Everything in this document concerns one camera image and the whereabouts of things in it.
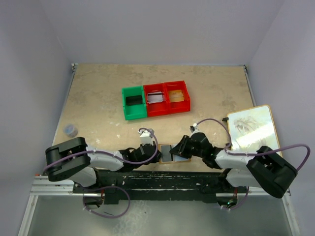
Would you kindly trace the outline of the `green plastic bin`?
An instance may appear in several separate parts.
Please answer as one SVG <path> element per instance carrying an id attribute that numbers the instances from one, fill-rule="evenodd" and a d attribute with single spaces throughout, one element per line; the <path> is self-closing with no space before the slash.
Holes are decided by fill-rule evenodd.
<path id="1" fill-rule="evenodd" d="M 147 117 L 143 86 L 122 88 L 123 111 L 125 120 Z"/>

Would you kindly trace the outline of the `red bin with gold card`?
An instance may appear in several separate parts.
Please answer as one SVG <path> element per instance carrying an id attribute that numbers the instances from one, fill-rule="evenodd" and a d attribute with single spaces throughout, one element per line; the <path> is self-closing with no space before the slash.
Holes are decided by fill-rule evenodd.
<path id="1" fill-rule="evenodd" d="M 170 114 L 189 112 L 190 96 L 185 81 L 164 83 L 166 104 Z"/>

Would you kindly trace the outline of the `white board with wooden frame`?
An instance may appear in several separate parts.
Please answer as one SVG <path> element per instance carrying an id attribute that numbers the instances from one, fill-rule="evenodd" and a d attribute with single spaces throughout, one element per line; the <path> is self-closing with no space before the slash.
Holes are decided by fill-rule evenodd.
<path id="1" fill-rule="evenodd" d="M 254 153 L 262 146 L 280 147 L 269 105 L 257 106 L 227 115 L 231 149 L 238 153 Z"/>

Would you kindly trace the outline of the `red bin with silver card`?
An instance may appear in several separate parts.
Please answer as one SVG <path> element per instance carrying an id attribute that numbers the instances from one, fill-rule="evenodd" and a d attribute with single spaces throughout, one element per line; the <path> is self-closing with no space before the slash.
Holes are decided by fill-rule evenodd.
<path id="1" fill-rule="evenodd" d="M 169 114 L 164 83 L 144 85 L 143 89 L 148 117 L 157 117 Z"/>

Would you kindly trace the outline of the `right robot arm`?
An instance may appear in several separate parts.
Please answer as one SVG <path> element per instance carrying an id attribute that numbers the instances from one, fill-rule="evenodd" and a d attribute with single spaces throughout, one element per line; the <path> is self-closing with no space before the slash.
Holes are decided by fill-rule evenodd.
<path id="1" fill-rule="evenodd" d="M 201 132 L 183 138 L 169 152 L 190 159 L 199 157 L 210 168 L 227 169 L 226 181 L 233 187 L 260 187 L 275 198 L 282 198 L 298 171 L 277 153 L 262 146 L 254 156 L 227 153 L 223 148 L 213 146 Z"/>

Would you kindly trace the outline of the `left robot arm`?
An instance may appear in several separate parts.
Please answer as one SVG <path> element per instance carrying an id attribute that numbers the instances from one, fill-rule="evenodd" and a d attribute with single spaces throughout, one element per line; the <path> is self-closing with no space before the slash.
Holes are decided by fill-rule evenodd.
<path id="1" fill-rule="evenodd" d="M 118 151 L 97 150 L 87 145 L 85 138 L 77 137 L 49 147 L 45 151 L 44 172 L 51 182 L 69 179 L 83 187 L 97 183 L 96 170 L 131 172 L 142 165 L 157 163 L 162 158 L 156 142 L 141 144 L 138 148 Z"/>

